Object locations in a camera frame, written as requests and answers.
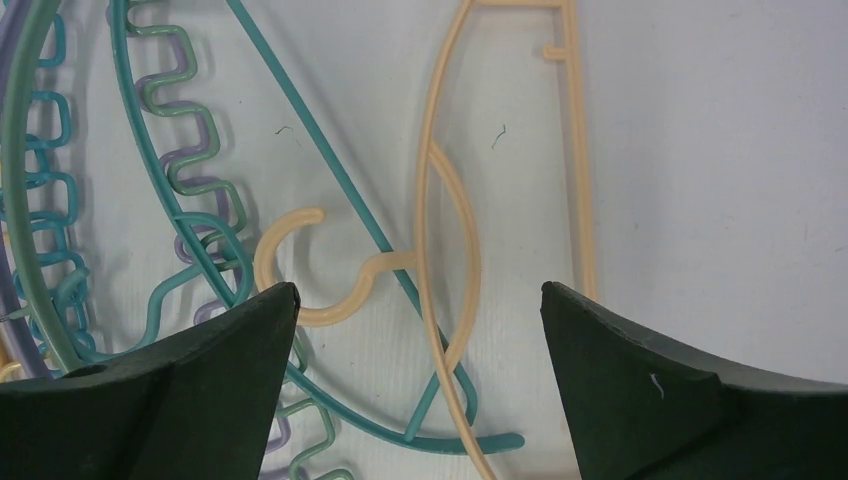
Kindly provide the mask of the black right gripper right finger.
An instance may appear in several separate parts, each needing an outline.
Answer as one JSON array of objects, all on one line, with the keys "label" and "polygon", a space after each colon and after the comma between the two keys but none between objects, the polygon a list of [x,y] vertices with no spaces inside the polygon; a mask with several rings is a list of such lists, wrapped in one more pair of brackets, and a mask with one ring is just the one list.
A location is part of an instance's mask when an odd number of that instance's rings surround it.
[{"label": "black right gripper right finger", "polygon": [[559,282],[540,314],[585,479],[843,479],[847,388],[731,361]]}]

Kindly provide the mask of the purple wavy hanger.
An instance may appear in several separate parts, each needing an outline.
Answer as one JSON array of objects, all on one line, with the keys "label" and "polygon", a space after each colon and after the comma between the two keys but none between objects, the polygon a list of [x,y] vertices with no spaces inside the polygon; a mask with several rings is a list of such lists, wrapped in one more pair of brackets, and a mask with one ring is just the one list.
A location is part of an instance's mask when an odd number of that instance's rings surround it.
[{"label": "purple wavy hanger", "polygon": [[74,261],[65,245],[41,253],[41,225],[28,205],[30,150],[52,150],[65,136],[36,140],[27,111],[33,76],[58,3],[15,1],[20,41],[8,64],[3,109],[3,212],[25,305],[10,320],[32,319],[59,368],[1,389],[1,475],[5,479],[255,479],[268,437],[299,302],[290,284],[253,291],[253,268],[239,233],[247,222],[230,182],[182,171],[220,149],[209,110],[197,103],[157,104],[154,92],[194,77],[196,59],[175,25],[138,27],[130,3],[109,7],[112,52],[127,118],[172,223],[187,266],[160,283],[148,301],[144,333],[120,354],[97,351],[69,313],[82,316],[88,269],[77,263],[55,287],[47,265]]}]

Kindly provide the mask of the teal plastic hanger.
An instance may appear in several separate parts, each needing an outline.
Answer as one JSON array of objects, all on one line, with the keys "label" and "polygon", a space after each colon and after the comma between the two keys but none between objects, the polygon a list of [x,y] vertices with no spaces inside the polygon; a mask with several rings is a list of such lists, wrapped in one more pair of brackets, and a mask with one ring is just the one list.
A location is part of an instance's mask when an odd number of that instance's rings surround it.
[{"label": "teal plastic hanger", "polygon": [[[415,172],[414,243],[394,249],[348,172],[318,125],[260,28],[240,1],[229,5],[306,132],[377,246],[360,267],[352,290],[322,308],[301,308],[302,327],[330,327],[349,319],[368,300],[377,278],[392,273],[423,321],[435,370],[406,429],[386,428],[347,407],[306,375],[303,362],[287,367],[286,377],[314,405],[327,429],[341,419],[369,435],[407,449],[440,455],[465,455],[484,467],[489,455],[521,448],[517,433],[478,437],[472,426],[478,412],[477,392],[461,360],[480,304],[482,265],[480,239],[473,208],[453,163],[434,141],[433,128],[447,62],[470,9],[463,2],[450,26],[431,75]],[[106,10],[116,78],[141,158],[177,237],[190,258],[189,276],[202,275],[221,306],[231,308],[252,292],[276,281],[276,252],[297,229],[324,221],[320,207],[304,207],[279,217],[260,237],[253,252],[239,240],[247,213],[236,187],[219,178],[192,184],[181,179],[183,169],[214,158],[220,139],[210,110],[193,101],[157,103],[158,89],[186,82],[198,71],[186,30],[177,25],[138,26],[130,22],[129,1],[113,1]],[[465,248],[462,308],[455,331],[445,335],[433,307],[428,267],[427,198],[429,177],[436,174],[446,187],[461,222]]]}]

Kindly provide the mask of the beige plastic hanger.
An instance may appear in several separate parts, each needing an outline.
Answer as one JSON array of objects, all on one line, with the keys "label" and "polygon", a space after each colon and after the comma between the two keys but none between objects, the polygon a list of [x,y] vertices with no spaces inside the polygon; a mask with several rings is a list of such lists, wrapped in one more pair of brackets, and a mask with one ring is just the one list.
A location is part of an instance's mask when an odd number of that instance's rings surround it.
[{"label": "beige plastic hanger", "polygon": [[[248,33],[254,47],[336,177],[339,186],[345,192],[354,210],[359,214],[363,225],[366,226],[369,234],[381,250],[380,253],[365,261],[360,268],[352,292],[347,297],[329,307],[319,309],[301,307],[298,324],[303,327],[318,328],[329,327],[347,320],[366,302],[378,275],[389,271],[395,274],[410,302],[415,304],[413,302],[415,297],[412,295],[413,282],[409,275],[409,270],[414,270],[418,291],[418,306],[415,308],[427,329],[435,370],[434,377],[431,377],[432,379],[425,389],[425,394],[422,395],[422,399],[416,407],[415,412],[418,413],[412,416],[403,435],[383,428],[338,402],[314,384],[297,367],[289,367],[287,377],[291,378],[291,381],[297,387],[309,395],[310,400],[313,400],[317,406],[335,413],[346,423],[366,431],[374,437],[422,452],[466,455],[475,466],[481,479],[498,479],[486,455],[519,448],[523,445],[523,437],[520,435],[475,437],[472,431],[474,415],[469,415],[467,410],[473,410],[470,407],[473,407],[474,402],[472,400],[476,397],[469,393],[465,394],[466,409],[464,410],[460,403],[458,389],[454,383],[454,379],[460,384],[462,383],[460,382],[462,375],[459,375],[462,372],[457,372],[457,370],[462,370],[459,368],[462,366],[461,358],[467,349],[476,321],[481,293],[482,258],[479,233],[467,190],[462,184],[453,163],[433,136],[447,66],[465,21],[476,5],[541,8],[557,10],[560,14],[563,26],[563,45],[546,45],[542,53],[546,60],[562,62],[566,69],[568,117],[575,174],[573,184],[577,197],[574,207],[577,220],[574,222],[577,232],[575,249],[578,258],[578,286],[583,293],[588,294],[590,299],[597,300],[597,262],[590,182],[591,169],[588,155],[577,1],[461,1],[435,61],[427,92],[416,161],[414,247],[411,251],[394,251],[390,246],[387,246],[387,240],[384,236],[380,236],[382,235],[381,231],[377,231],[379,228],[377,228],[376,220],[373,216],[369,216],[371,215],[370,210],[364,205],[364,201],[350,181],[347,172],[335,156],[335,152],[315,122],[312,113],[305,105],[259,28],[247,25],[246,10],[242,9],[243,13],[238,15],[241,15],[239,18],[243,29]],[[428,269],[427,197],[431,168],[438,174],[453,201],[461,222],[465,245],[466,277],[463,305],[456,330],[450,340],[444,338],[438,325],[433,307],[432,282]],[[273,272],[273,260],[275,260],[274,256],[279,244],[298,228],[321,223],[324,219],[325,211],[322,208],[300,208],[283,215],[268,228],[262,235],[254,255],[254,278],[260,290],[270,287],[273,280],[276,280]],[[416,437],[417,429],[420,428],[420,424],[432,404],[437,387],[445,398],[459,435],[458,440]]]}]

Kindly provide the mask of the blue wavy hanger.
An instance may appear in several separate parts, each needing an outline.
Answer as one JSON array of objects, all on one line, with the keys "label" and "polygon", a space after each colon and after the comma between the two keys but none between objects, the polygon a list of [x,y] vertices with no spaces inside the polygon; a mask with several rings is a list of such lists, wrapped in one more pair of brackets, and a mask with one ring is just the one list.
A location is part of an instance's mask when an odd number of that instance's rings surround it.
[{"label": "blue wavy hanger", "polygon": [[[24,233],[38,248],[36,271],[48,274],[48,305],[57,312],[68,341],[95,347],[94,338],[87,331],[89,270],[83,257],[72,249],[68,235],[78,219],[78,185],[72,175],[54,164],[55,150],[69,143],[73,135],[71,106],[66,96],[51,85],[34,90],[31,102],[50,125],[59,125],[59,133],[54,138],[27,135],[25,157],[34,161],[35,169],[25,173],[26,187],[44,198],[30,208],[30,227]],[[39,316],[28,306],[22,270],[10,266],[12,246],[11,230],[5,229],[1,242],[1,311],[12,316],[4,328],[9,348],[31,376],[58,376],[65,369],[51,357],[52,347],[40,329]]]}]

